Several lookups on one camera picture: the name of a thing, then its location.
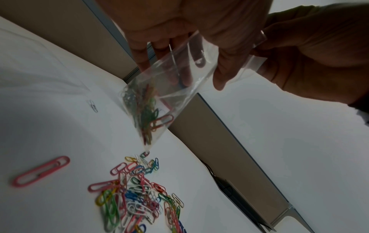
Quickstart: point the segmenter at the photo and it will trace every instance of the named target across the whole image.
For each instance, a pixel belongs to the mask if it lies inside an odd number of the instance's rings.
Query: table surface
[[[90,90],[81,95],[2,96],[0,83],[0,228],[2,232],[104,232],[92,183],[142,150],[122,110],[122,80],[0,18],[0,28],[41,42]],[[93,100],[98,113],[89,105]],[[42,180],[14,188],[14,177],[61,155],[70,164]],[[197,157],[170,131],[151,149],[159,171],[147,176],[184,202],[187,232],[260,232],[223,193]],[[161,215],[147,232],[170,232]]]

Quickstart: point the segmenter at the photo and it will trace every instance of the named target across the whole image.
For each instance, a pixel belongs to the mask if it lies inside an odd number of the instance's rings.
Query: clear plastic bag
[[[40,42],[0,29],[0,96],[88,92]]]
[[[202,84],[213,76],[217,60],[218,47],[195,33],[187,43],[157,61],[123,89],[120,95],[124,108],[146,151],[170,126]],[[264,61],[264,58],[249,56],[235,80],[254,74]],[[250,68],[253,71],[245,74]]]

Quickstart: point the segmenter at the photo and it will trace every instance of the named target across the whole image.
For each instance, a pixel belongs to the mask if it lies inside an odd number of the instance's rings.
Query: person's right hand
[[[369,4],[270,14],[258,73],[298,96],[352,104],[369,91]]]

